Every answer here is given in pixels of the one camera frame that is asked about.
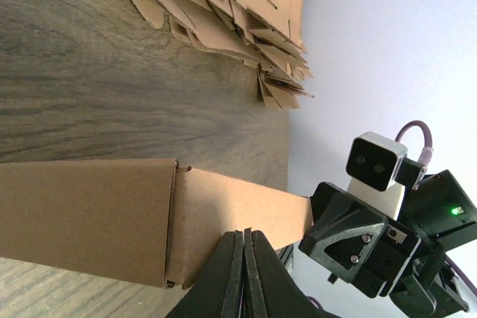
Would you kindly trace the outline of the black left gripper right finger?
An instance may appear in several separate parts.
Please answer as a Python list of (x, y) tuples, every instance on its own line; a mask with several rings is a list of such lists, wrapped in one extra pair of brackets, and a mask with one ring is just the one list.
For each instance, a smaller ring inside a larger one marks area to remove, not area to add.
[(246, 297), (252, 304), (252, 317), (333, 317), (317, 308), (288, 274), (265, 234), (244, 232), (247, 268)]

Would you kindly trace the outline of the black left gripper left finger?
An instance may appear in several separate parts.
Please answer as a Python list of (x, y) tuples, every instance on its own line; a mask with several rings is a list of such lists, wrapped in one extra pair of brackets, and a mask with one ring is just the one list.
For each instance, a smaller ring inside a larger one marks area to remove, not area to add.
[(243, 266), (243, 233), (224, 233), (192, 288), (167, 317), (238, 317), (241, 313)]

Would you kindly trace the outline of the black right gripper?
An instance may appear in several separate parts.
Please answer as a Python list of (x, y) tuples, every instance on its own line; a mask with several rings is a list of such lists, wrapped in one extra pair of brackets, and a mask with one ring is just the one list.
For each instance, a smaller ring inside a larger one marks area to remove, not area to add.
[(365, 296), (388, 296), (421, 237), (395, 220), (386, 226), (383, 213), (328, 182), (317, 186), (310, 202), (313, 225), (299, 250)]

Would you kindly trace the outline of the cardboard box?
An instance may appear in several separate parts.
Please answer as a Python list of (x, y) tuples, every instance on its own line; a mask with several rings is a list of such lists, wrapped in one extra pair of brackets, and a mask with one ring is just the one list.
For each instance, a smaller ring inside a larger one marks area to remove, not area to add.
[(225, 232), (280, 249), (311, 225), (305, 197), (175, 159), (1, 165), (1, 256), (109, 279), (189, 287)]

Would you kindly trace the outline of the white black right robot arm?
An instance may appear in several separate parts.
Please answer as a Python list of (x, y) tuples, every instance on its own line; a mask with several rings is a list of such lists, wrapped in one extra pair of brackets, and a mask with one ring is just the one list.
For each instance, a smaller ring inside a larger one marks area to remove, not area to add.
[(468, 311), (447, 252), (476, 239), (476, 208), (450, 171), (405, 190), (392, 218), (336, 185), (310, 198), (313, 225), (302, 253), (370, 299), (388, 297), (407, 317)]

